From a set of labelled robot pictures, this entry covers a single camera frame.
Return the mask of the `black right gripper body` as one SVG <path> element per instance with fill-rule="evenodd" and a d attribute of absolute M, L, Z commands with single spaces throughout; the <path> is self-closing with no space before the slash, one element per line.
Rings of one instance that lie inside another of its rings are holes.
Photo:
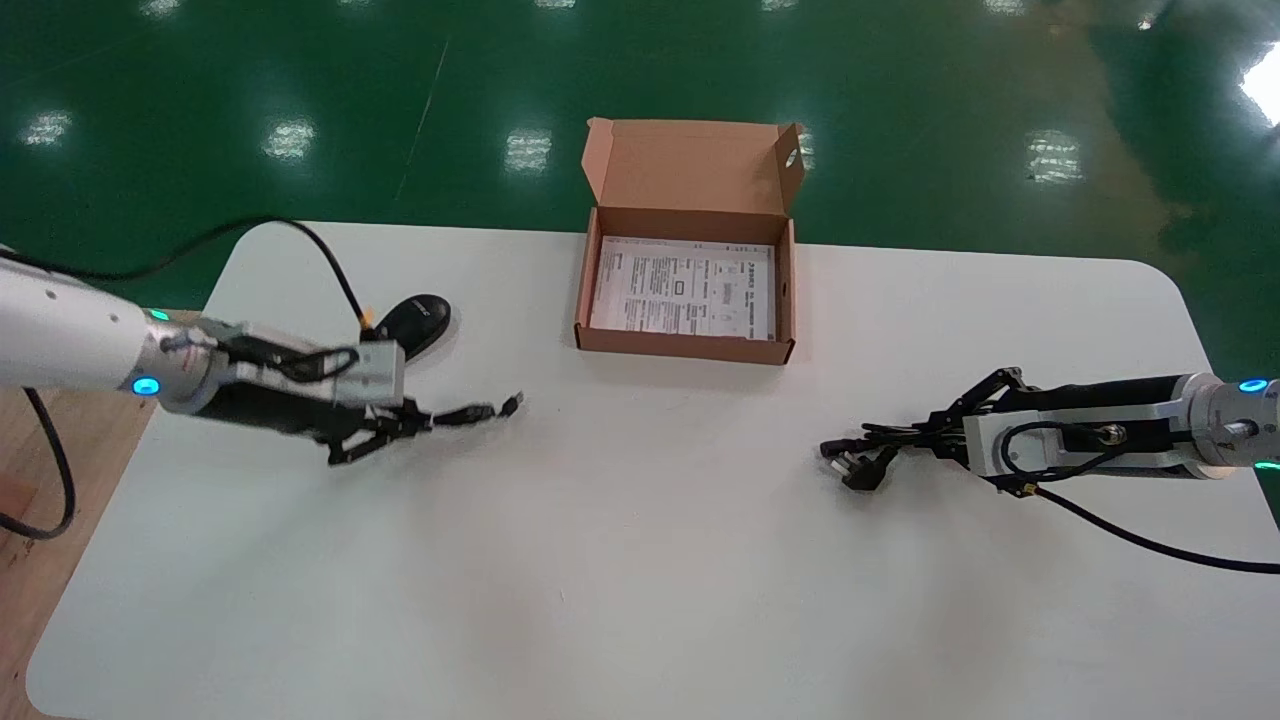
<path fill-rule="evenodd" d="M 1000 395 L 1002 454 L 1190 454 L 1197 375 L 1038 388 L 1012 373 Z"/>

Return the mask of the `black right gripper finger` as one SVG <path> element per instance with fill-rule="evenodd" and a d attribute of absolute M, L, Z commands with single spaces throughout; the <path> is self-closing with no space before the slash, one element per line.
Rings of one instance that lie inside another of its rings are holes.
<path fill-rule="evenodd" d="M 936 424 L 924 430 L 925 447 L 940 460 L 969 462 L 963 420 Z"/>
<path fill-rule="evenodd" d="M 1000 368 L 975 383 L 943 410 L 932 413 L 929 415 L 929 428 L 933 430 L 946 430 L 952 427 L 960 427 L 965 416 L 982 414 L 984 407 L 989 407 L 995 398 L 1004 391 L 1024 389 L 1025 387 L 1027 384 L 1023 380 L 1020 368 Z"/>

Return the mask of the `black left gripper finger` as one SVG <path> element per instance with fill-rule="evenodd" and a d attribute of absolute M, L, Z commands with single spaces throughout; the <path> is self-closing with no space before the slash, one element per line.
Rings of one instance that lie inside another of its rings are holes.
<path fill-rule="evenodd" d="M 342 442 L 328 445 L 326 465 L 338 468 L 357 462 L 399 439 L 412 439 L 433 430 L 430 421 L 365 421 L 369 437 L 347 447 Z"/>
<path fill-rule="evenodd" d="M 347 421 L 347 432 L 430 432 L 436 427 L 472 427 L 498 418 L 493 404 L 471 404 L 445 413 L 426 413 L 415 402 L 399 406 L 366 407 L 364 415 Z"/>

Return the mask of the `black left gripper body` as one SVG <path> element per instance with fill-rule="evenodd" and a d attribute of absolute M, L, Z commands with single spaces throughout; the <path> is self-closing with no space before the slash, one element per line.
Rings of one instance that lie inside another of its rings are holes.
<path fill-rule="evenodd" d="M 339 443 L 351 437 L 349 407 L 264 386 L 223 386 L 195 415 L 319 443 Z"/>

